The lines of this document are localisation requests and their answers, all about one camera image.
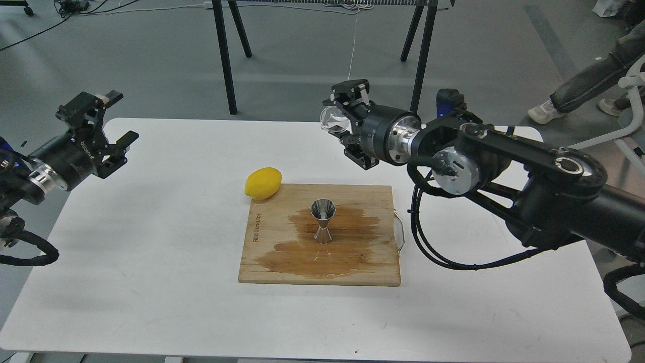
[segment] yellow lemon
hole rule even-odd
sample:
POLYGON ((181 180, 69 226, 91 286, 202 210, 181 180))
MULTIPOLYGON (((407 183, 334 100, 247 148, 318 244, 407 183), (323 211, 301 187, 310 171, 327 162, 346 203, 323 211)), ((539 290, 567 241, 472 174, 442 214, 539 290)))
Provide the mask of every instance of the yellow lemon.
POLYGON ((282 174, 275 168, 262 168, 246 179, 244 193, 255 200, 267 199, 280 189, 282 174))

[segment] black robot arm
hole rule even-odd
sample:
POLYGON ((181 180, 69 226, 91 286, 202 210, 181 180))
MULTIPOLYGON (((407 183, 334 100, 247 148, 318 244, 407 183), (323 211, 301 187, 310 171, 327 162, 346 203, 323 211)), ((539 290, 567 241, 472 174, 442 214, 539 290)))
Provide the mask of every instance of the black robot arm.
POLYGON ((412 112, 375 104, 369 100, 369 89, 366 79, 333 86, 331 97, 323 101, 321 126, 363 169, 379 160, 407 164, 416 185, 410 209, 413 235, 426 257, 443 267, 476 270, 591 240, 638 264, 609 276, 613 280, 606 279, 606 291, 628 311, 643 314, 633 309, 638 304, 618 295, 615 283, 645 273, 645 200, 606 185, 606 171, 598 161, 575 149, 514 136, 512 130, 496 131, 466 110, 457 90, 440 90, 437 119, 424 123, 412 112), (521 191, 494 182, 511 160, 528 171, 521 191), (430 167, 430 174, 422 175, 419 166, 430 167), (504 207, 482 191, 509 199, 512 206, 504 207), (419 224, 423 193, 467 198, 502 218, 523 246, 534 248, 484 265, 450 261, 423 236, 419 224))
POLYGON ((57 136, 23 156, 0 138, 0 242, 13 247, 19 240, 35 245, 43 256, 22 259, 0 255, 0 264, 41 266, 58 259, 58 250, 45 239, 25 231, 25 221, 10 208, 19 200, 38 205, 53 189, 71 191, 89 175, 107 178, 128 160, 129 146, 139 135, 128 131, 111 144, 103 133, 106 109, 123 98, 117 91, 105 96, 82 92, 56 117, 68 126, 57 136))

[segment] shoe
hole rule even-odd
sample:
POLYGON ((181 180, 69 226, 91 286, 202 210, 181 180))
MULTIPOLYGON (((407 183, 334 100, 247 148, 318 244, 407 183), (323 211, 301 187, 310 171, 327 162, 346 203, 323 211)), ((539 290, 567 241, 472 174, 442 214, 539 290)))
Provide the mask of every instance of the shoe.
POLYGON ((603 98, 598 101, 598 108, 609 116, 618 117, 622 112, 616 107, 615 99, 603 98))
POLYGON ((554 118, 561 118, 566 115, 556 110, 551 100, 544 102, 542 105, 533 107, 527 111, 527 113, 528 117, 541 125, 551 122, 554 118))

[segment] stainless steel jigger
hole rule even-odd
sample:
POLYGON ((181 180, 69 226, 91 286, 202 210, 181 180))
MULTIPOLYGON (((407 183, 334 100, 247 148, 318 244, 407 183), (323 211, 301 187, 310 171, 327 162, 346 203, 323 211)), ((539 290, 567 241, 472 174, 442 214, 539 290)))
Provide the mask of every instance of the stainless steel jigger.
POLYGON ((312 216, 318 221, 318 230, 313 239, 319 244, 328 244, 332 241, 327 225, 335 213, 336 205, 329 199, 318 199, 312 204, 312 216))

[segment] liquid stain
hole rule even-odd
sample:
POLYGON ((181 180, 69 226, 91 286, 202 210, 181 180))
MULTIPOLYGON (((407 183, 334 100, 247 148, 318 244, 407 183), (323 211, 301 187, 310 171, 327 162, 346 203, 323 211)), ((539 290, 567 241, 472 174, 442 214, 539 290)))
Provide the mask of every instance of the liquid stain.
POLYGON ((319 244, 313 239, 318 222, 311 209, 301 209, 289 216, 298 240, 279 242, 255 259, 271 272, 289 273, 309 278, 332 279, 354 273, 369 273, 382 264, 372 262, 371 244, 380 218, 365 216, 363 210, 338 207, 330 220, 332 241, 319 244))

